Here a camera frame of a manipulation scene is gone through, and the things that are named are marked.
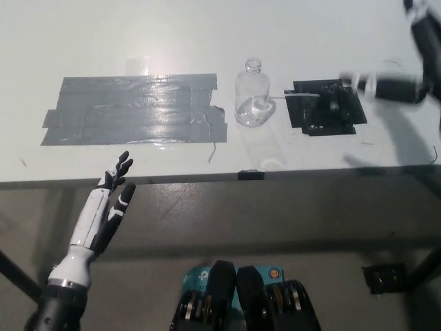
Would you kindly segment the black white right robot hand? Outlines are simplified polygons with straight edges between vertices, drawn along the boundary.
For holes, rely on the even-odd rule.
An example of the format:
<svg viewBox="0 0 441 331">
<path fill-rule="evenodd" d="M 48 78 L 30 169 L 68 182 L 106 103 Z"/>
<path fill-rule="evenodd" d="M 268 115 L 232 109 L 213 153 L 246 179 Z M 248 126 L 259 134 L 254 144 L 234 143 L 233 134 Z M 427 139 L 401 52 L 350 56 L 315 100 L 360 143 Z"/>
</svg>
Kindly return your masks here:
<svg viewBox="0 0 441 331">
<path fill-rule="evenodd" d="M 426 96 L 440 100 L 440 20 L 426 1 L 404 1 L 411 36 L 422 60 L 422 77 L 342 73 L 340 79 L 376 99 L 419 104 Z"/>
</svg>

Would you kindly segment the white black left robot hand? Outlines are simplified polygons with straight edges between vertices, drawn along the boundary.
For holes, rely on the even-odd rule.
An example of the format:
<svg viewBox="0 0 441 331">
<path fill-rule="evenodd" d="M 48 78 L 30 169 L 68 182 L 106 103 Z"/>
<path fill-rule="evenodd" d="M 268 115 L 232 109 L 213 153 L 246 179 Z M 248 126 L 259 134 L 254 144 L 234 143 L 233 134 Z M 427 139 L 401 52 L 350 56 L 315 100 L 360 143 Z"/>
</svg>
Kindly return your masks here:
<svg viewBox="0 0 441 331">
<path fill-rule="evenodd" d="M 125 151 L 104 172 L 83 206 L 67 254 L 48 277 L 49 285 L 90 287 L 90 265 L 107 248 L 134 195 L 136 186 L 128 183 L 115 204 L 110 205 L 110 197 L 124 184 L 132 164 L 129 152 Z"/>
</svg>

